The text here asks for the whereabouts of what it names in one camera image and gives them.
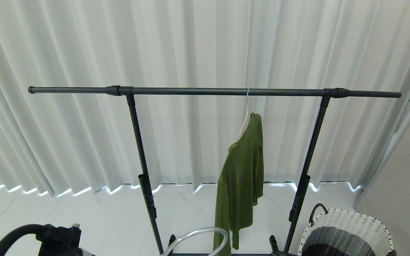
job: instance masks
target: white marble floor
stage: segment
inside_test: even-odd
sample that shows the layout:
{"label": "white marble floor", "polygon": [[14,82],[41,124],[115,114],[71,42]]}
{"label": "white marble floor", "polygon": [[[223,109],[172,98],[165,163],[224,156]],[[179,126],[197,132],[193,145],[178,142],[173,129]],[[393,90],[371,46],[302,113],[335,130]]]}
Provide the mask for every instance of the white marble floor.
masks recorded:
{"label": "white marble floor", "polygon": [[[291,252],[298,244],[317,203],[329,208],[353,210],[361,189],[352,190],[348,183],[322,183],[318,190],[310,185],[298,222]],[[288,215],[295,187],[287,184],[265,184],[264,196],[254,208],[254,224],[240,231],[237,253],[270,253],[268,238],[275,235],[283,248],[290,222]],[[214,224],[216,185],[202,185],[193,193],[191,185],[161,185],[154,193],[158,228],[166,248],[171,234],[178,236]],[[80,223],[80,247],[97,256],[158,255],[154,236],[140,188],[122,186],[116,193],[87,191],[52,198],[21,190],[0,190],[0,239],[25,224],[47,224],[69,227]],[[209,253],[212,234],[197,235],[181,243],[175,252]],[[25,236],[13,245],[11,256],[37,255],[40,243]]]}

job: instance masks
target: white wicker basket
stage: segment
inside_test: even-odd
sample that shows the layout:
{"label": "white wicker basket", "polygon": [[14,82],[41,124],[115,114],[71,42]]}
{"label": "white wicker basket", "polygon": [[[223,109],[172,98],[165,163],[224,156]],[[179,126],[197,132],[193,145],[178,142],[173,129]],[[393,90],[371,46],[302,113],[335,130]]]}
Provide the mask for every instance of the white wicker basket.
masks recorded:
{"label": "white wicker basket", "polygon": [[[322,211],[317,217],[313,219],[314,212],[319,206],[321,206],[324,211]],[[311,213],[309,224],[306,227],[305,232],[303,233],[303,237],[301,238],[300,246],[298,248],[298,254],[301,255],[303,247],[306,246],[306,243],[314,243],[314,241],[311,241],[311,239],[307,241],[312,231],[320,229],[315,232],[315,234],[317,234],[322,232],[321,230],[330,230],[328,227],[336,228],[333,230],[339,230],[340,232],[348,232],[347,234],[350,233],[352,234],[352,236],[357,236],[360,241],[363,240],[363,243],[366,242],[366,245],[371,246],[371,249],[372,251],[374,251],[374,254],[376,256],[396,255],[396,252],[393,250],[392,238],[390,237],[387,228],[380,221],[361,213],[342,209],[326,209],[322,204],[317,204]],[[327,236],[326,239],[328,239],[328,241],[333,240],[338,244],[343,242],[345,242],[347,245],[353,244],[352,241],[348,238],[346,238],[345,241],[339,241],[343,238],[337,234],[325,233],[321,234],[321,236],[322,240],[324,239],[324,236]],[[355,246],[355,250],[352,248],[353,246],[350,246],[351,248],[347,250],[350,250],[351,254],[359,255],[358,246],[360,245]]]}

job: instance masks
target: tile floor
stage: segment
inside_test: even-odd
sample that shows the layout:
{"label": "tile floor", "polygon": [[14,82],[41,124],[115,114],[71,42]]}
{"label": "tile floor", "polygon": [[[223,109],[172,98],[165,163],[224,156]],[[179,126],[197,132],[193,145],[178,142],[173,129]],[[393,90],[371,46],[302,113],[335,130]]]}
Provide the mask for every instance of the tile floor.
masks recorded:
{"label": "tile floor", "polygon": [[[254,224],[240,231],[240,249],[235,253],[269,253],[268,238],[275,235],[283,248],[290,222],[288,215],[295,186],[286,183],[265,184],[264,196],[254,208]],[[309,186],[291,246],[298,244],[316,203],[329,208],[353,210],[361,189],[348,183],[322,183]],[[166,248],[171,234],[178,236],[200,227],[213,226],[216,185],[202,185],[194,193],[192,185],[161,185],[154,193],[158,228]],[[80,246],[97,256],[158,255],[140,188],[122,186],[116,193],[87,191],[52,198],[21,190],[0,190],[0,239],[16,227],[39,223],[70,226],[80,223]],[[213,235],[197,235],[178,245],[175,252],[209,253]],[[33,236],[21,238],[9,251],[12,256],[35,256],[39,242]]]}

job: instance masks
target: woven basket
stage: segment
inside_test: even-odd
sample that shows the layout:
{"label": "woven basket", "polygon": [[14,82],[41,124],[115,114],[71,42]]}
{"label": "woven basket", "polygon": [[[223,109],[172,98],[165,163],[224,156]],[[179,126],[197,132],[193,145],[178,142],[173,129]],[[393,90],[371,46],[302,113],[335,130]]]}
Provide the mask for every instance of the woven basket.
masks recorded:
{"label": "woven basket", "polygon": [[[324,210],[314,218],[314,212],[321,206]],[[309,224],[301,238],[298,254],[307,249],[321,248],[321,245],[333,248],[317,255],[349,256],[395,256],[392,238],[387,228],[380,221],[365,214],[342,209],[326,209],[323,204],[316,204],[309,217]]]}

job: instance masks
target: black hose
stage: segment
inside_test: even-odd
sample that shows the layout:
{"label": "black hose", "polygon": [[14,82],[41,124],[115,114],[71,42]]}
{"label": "black hose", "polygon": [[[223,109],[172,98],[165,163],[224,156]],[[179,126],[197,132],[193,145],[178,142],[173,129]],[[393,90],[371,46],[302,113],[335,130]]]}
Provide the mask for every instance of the black hose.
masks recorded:
{"label": "black hose", "polygon": [[39,224],[29,224],[14,229],[1,239],[0,256],[5,255],[18,238],[28,234],[44,235],[48,229],[48,227]]}

